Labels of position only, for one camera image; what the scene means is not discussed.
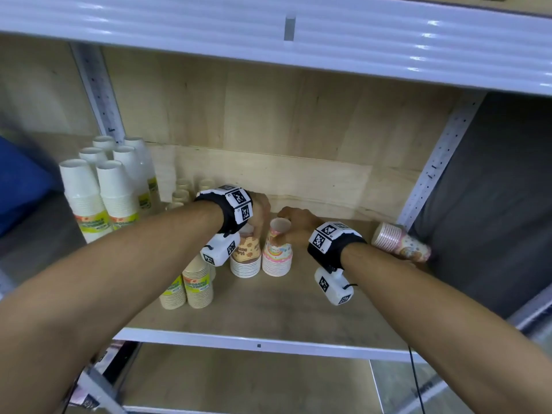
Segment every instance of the person's right arm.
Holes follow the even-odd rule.
[[[296,208],[284,208],[278,215],[292,221],[292,230],[276,242],[305,248],[323,223]],[[506,321],[370,245],[349,244],[341,264],[348,280],[358,284],[385,320],[474,412],[552,412],[552,361]]]

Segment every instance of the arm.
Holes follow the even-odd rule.
[[[306,247],[323,221],[284,208],[292,230],[278,243]],[[506,321],[466,295],[362,243],[341,264],[396,332],[476,413],[549,413],[552,361]]]
[[[269,205],[252,196],[249,222],[258,229]],[[0,301],[0,412],[52,412],[94,352],[162,294],[223,219],[208,201],[151,217],[59,260]]]

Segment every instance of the orange and green label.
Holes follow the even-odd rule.
[[[105,231],[110,226],[107,211],[90,216],[75,215],[74,218],[77,220],[78,227],[82,232],[96,234]]]
[[[138,201],[140,202],[140,209],[151,209],[151,196],[149,192],[138,196]]]
[[[207,273],[207,275],[203,276],[203,278],[200,279],[189,279],[186,276],[182,276],[182,278],[184,280],[184,287],[186,288],[186,292],[189,292],[191,294],[198,294],[207,290],[209,288],[209,284],[211,283],[209,273]]]
[[[182,276],[179,276],[172,284],[170,284],[167,290],[163,292],[163,296],[174,295],[180,289],[182,289]]]
[[[157,187],[157,177],[152,177],[151,179],[148,179],[147,185],[149,187],[149,191],[159,190],[159,187]]]
[[[125,216],[123,218],[114,218],[113,216],[110,216],[111,223],[113,224],[113,229],[117,230],[119,228],[123,228],[127,225],[131,225],[134,222],[136,222],[139,218],[138,214],[133,214],[130,216]]]

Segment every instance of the qr code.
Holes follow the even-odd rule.
[[[322,288],[322,290],[324,291],[324,293],[326,293],[326,291],[327,291],[328,288],[329,288],[329,284],[328,284],[328,282],[326,281],[326,279],[324,279],[324,277],[321,277],[321,278],[320,278],[320,282],[318,282],[318,284],[320,285],[320,287]]]
[[[322,245],[324,244],[324,241],[326,241],[326,239],[323,236],[321,236],[320,234],[316,234],[313,240],[313,246],[320,250],[322,248]]]
[[[340,304],[344,304],[345,302],[347,302],[350,298],[350,295],[346,295],[344,297],[341,298],[341,301],[339,301],[339,303],[337,305],[340,305]]]
[[[249,215],[249,206],[244,206],[242,208],[242,218],[245,221],[246,219],[249,219],[249,217],[250,217],[250,215]]]
[[[322,230],[322,232],[323,232],[324,234],[326,234],[326,235],[330,235],[333,231],[336,231],[336,230],[337,230],[337,228],[335,228],[335,226],[333,226],[333,225],[328,225],[326,228],[324,228],[324,229]]]
[[[215,265],[215,261],[212,259],[211,256],[208,256],[207,254],[204,254],[204,255],[203,255],[203,259],[204,259],[207,263],[212,264],[212,265]]]
[[[228,251],[228,255],[231,255],[232,251],[234,251],[235,249],[236,249],[236,242],[232,241],[232,243],[226,249]]]
[[[234,199],[236,199],[236,202],[238,202],[238,205],[241,205],[242,203],[246,202],[244,195],[242,195],[242,193],[239,190],[233,191],[230,194],[234,197]]]

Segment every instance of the black wristband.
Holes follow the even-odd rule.
[[[341,253],[350,243],[367,244],[364,238],[342,222],[326,222],[314,230],[308,241],[308,253],[328,273],[343,269]]]
[[[240,187],[224,185],[216,189],[203,190],[194,202],[208,200],[215,202],[223,211],[224,222],[219,234],[234,234],[253,215],[251,195]]]

